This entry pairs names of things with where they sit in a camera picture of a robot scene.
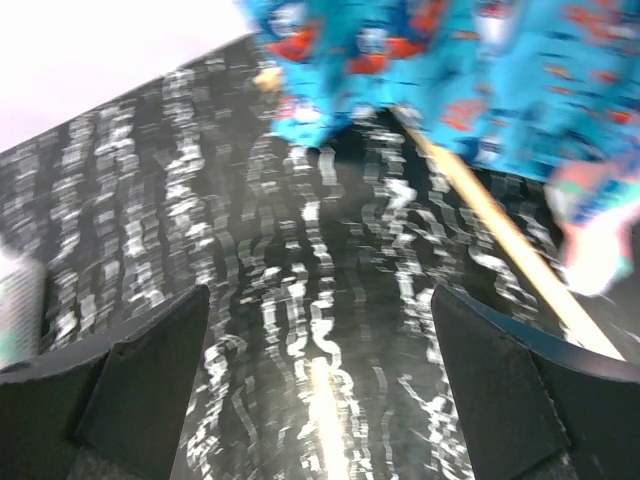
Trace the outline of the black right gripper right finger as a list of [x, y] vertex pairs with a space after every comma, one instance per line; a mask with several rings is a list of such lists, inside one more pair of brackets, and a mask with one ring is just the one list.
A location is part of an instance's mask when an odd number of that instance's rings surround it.
[[443, 285], [431, 310], [476, 478], [638, 478], [638, 365]]

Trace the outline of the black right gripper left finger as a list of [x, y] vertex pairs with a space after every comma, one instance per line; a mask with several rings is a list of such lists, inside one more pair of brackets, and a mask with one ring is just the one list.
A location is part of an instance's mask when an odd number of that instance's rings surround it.
[[88, 447], [140, 479], [171, 475], [208, 325], [195, 285], [149, 312], [1, 371], [1, 476], [64, 479]]

